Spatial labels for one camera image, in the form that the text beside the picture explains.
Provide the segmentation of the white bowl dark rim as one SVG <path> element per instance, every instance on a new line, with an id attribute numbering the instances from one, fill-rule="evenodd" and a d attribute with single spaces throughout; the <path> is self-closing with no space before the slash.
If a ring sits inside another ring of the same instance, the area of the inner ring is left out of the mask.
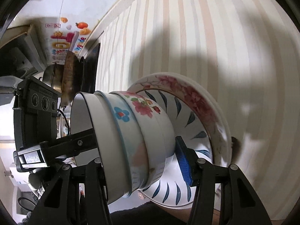
<path id="1" fill-rule="evenodd" d="M 132 191 L 129 165 L 112 112 L 104 97 L 79 92 L 71 107 L 71 134 L 92 128 L 96 135 L 98 154 L 79 155 L 80 164 L 85 158 L 99 157 L 104 169 L 107 200 L 111 204 Z"/>

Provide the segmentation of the white bowl blue flower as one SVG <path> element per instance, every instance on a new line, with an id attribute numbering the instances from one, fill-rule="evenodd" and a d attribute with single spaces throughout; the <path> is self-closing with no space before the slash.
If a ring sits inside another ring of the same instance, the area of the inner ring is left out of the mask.
<path id="1" fill-rule="evenodd" d="M 117 94 L 96 91 L 107 103 L 123 145 L 130 170 L 131 191 L 145 187 L 149 178 L 149 161 L 140 126 L 126 101 Z"/>

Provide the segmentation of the white plate blue leaf pattern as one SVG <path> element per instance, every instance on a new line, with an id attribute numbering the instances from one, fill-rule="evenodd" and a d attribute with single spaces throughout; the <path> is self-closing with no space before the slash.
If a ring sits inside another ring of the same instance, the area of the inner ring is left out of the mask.
<path id="1" fill-rule="evenodd" d="M 154 99 L 166 112 L 176 137 L 173 161 L 161 178 L 142 193 L 154 203 L 171 209 L 190 208 L 197 181 L 196 160 L 213 162 L 213 152 L 208 134 L 191 109 L 177 97 L 157 90 L 140 92 Z"/>

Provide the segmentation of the white bowl pink flowers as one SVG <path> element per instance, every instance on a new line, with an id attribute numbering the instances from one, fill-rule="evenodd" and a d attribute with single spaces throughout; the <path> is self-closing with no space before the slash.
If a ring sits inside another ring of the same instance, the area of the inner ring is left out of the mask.
<path id="1" fill-rule="evenodd" d="M 129 91 L 113 91 L 129 106 L 143 135 L 148 156 L 148 180 L 142 189 L 158 181 L 173 161 L 175 133 L 166 112 L 150 99 Z"/>

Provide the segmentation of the white plate pink flowers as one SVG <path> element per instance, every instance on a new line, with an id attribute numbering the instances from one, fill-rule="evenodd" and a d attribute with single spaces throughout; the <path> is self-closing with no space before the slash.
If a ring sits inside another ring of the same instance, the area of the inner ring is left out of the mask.
<path id="1" fill-rule="evenodd" d="M 201 121 L 211 143 L 214 164 L 227 167 L 232 160 L 231 135 L 227 120 L 216 100 L 196 81 L 177 73 L 160 72 L 132 83 L 128 91 L 167 92 L 183 101 Z"/>

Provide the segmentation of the black induction cooktop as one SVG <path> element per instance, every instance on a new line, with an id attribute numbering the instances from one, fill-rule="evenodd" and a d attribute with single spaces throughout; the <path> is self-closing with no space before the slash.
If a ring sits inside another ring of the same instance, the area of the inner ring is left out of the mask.
<path id="1" fill-rule="evenodd" d="M 94 93 L 96 86 L 96 74 L 98 59 L 101 44 L 98 43 L 88 54 L 87 57 L 82 57 L 80 62 L 83 63 L 83 74 L 81 82 L 81 91 L 87 93 Z"/>

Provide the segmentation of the striped table mat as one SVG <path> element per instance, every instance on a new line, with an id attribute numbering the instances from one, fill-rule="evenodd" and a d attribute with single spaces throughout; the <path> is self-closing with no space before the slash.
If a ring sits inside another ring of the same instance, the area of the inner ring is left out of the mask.
<path id="1" fill-rule="evenodd" d="M 134 0 L 102 32 L 96 88 L 174 72 L 218 102 L 271 219 L 299 199 L 299 31 L 276 0 Z"/>

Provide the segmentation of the colourful fruit wall sticker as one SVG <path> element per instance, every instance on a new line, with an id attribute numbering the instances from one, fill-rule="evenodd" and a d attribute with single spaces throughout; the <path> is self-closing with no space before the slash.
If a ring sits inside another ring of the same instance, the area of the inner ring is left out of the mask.
<path id="1" fill-rule="evenodd" d="M 42 29 L 48 63 L 61 65 L 68 52 L 79 54 L 93 31 L 91 22 L 70 16 L 49 18 Z"/>

